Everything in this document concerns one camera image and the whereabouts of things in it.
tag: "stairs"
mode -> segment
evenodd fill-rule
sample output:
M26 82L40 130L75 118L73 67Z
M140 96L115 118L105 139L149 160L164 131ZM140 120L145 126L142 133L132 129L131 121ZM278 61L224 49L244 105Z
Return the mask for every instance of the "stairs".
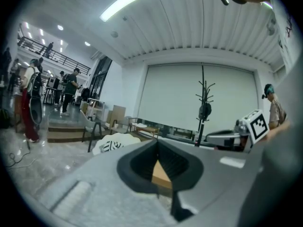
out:
M100 140L100 134L98 132L95 134L94 140ZM79 142L82 141L82 135L84 132L84 127L78 124L64 124L64 123L53 123L48 124L47 132L47 142L49 143L67 143L67 142ZM109 130L102 131L102 136L108 135ZM85 132L84 141L90 140L91 134Z

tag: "railing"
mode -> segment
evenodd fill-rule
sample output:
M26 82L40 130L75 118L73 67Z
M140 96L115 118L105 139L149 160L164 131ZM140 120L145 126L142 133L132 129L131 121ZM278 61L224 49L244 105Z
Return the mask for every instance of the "railing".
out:
M38 55L42 55L45 58L53 60L56 63L64 65L71 70L75 68L79 68L81 74L87 75L89 73L90 68L57 52L54 50L47 51L47 46L40 44L34 40L31 40L27 37L22 37L21 40L18 42L18 46L25 48L33 53Z

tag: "chair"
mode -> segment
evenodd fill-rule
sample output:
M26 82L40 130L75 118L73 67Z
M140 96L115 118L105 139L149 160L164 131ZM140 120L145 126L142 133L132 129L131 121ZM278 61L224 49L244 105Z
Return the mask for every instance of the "chair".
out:
M99 126L100 139L102 138L101 123L90 121L85 116L85 114L82 110L80 110L80 120L81 120L82 124L84 124L84 132L83 132L83 136L82 136L82 142L84 141L85 132L91 133L91 137L90 137L90 141L89 141L89 149L88 149L88 152L90 152L91 142L95 138L95 131L96 131L97 125Z
M137 119L138 118L133 118L131 116L126 116L123 120L114 120L113 121L113 124L112 124L112 127L110 128L110 134L112 134L113 131L116 131L118 133L121 133L121 134L126 134L129 131L131 131L132 129L132 125L131 123L135 123L137 122ZM122 127L119 127L119 128L115 128L115 124L118 124L118 125L122 125Z

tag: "red pants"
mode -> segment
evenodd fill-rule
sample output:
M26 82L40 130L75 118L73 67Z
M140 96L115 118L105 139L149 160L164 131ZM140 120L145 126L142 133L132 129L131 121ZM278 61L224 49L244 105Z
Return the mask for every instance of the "red pants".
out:
M23 89L21 107L22 107L22 118L25 125L25 136L31 140L38 140L39 136L37 132L34 130L34 123L30 116L29 97L27 95L26 88Z

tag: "coat rack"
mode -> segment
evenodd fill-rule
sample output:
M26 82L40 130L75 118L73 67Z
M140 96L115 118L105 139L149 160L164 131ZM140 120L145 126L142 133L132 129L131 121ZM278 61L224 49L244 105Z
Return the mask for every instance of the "coat rack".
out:
M215 83L211 84L210 86L207 87L207 81L204 81L204 67L202 66L202 80L203 83L201 81L199 81L199 83L202 85L202 96L196 94L196 96L200 97L199 100L201 101L201 107L199 109L199 118L196 118L199 120L199 127L198 127L198 131L199 131L199 138L197 143L195 144L195 146L199 147L200 143L201 143L201 139L202 139L202 135L203 135L203 129L204 129L204 122L209 121L207 119L207 117L210 115L210 113L212 112L212 107L210 105L212 101L208 101L211 97L213 97L213 95L208 96L209 92L210 92L210 87L215 85Z

